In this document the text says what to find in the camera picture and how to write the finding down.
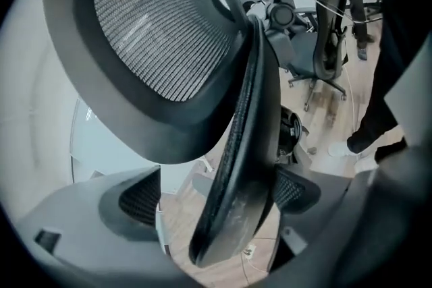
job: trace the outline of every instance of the person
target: person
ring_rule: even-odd
[[[366,150],[385,132],[397,126],[384,96],[414,59],[431,30],[429,12],[413,14],[407,4],[417,0],[383,0],[383,26],[377,66],[375,68],[371,98],[360,127],[347,140],[330,145],[331,156],[356,156]],[[359,160],[356,170],[373,169],[385,157],[403,149],[406,142],[377,149],[375,156]]]
[[[363,0],[350,0],[351,17],[356,21],[352,27],[352,33],[357,40],[357,56],[360,60],[367,60],[366,47],[373,39],[367,32],[365,6]]]

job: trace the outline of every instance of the white wall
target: white wall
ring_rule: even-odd
[[[16,0],[0,31],[0,199],[13,221],[72,182],[77,97],[49,38],[42,0]]]
[[[80,163],[74,166],[76,181],[86,181],[94,171],[109,175],[156,165],[119,140],[83,100],[77,106],[71,155]],[[193,165],[161,165],[161,191],[177,193]]]

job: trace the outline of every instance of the mesh backrest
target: mesh backrest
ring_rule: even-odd
[[[234,39],[205,15],[205,0],[94,0],[110,45],[148,87],[192,98]]]
[[[119,207],[133,219],[154,227],[160,199],[161,175],[150,174],[121,194]]]
[[[347,0],[321,0],[330,9],[345,12]],[[330,80],[337,77],[338,65],[342,62],[340,44],[342,18],[333,11],[317,4],[318,39],[314,52],[314,69],[318,78]]]

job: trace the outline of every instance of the gray chair seat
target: gray chair seat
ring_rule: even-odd
[[[313,53],[317,45],[318,33],[301,32],[291,39],[292,48],[296,53],[290,65],[295,74],[314,75]]]

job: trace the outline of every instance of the headrest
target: headrest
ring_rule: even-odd
[[[43,1],[66,74],[132,150],[183,163],[216,145],[251,44],[240,0]]]

